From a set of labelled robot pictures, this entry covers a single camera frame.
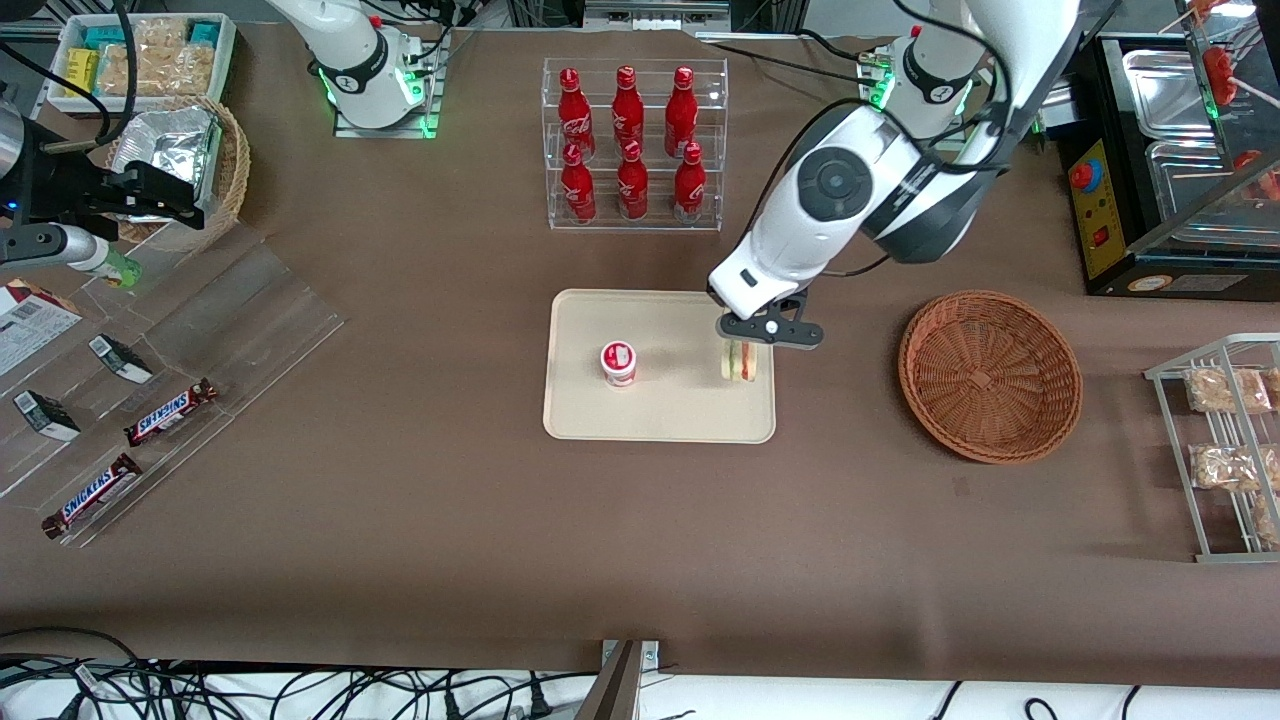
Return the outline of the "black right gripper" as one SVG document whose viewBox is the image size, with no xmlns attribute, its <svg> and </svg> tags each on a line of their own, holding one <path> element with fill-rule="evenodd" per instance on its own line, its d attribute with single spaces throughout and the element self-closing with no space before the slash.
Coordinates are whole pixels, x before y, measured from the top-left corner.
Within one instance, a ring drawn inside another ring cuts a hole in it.
<svg viewBox="0 0 1280 720">
<path fill-rule="evenodd" d="M 125 165 L 125 190 L 116 173 L 82 154 L 20 155 L 20 223 L 105 214 L 128 225 L 177 222 L 201 229 L 197 187 L 154 165 Z"/>
</svg>

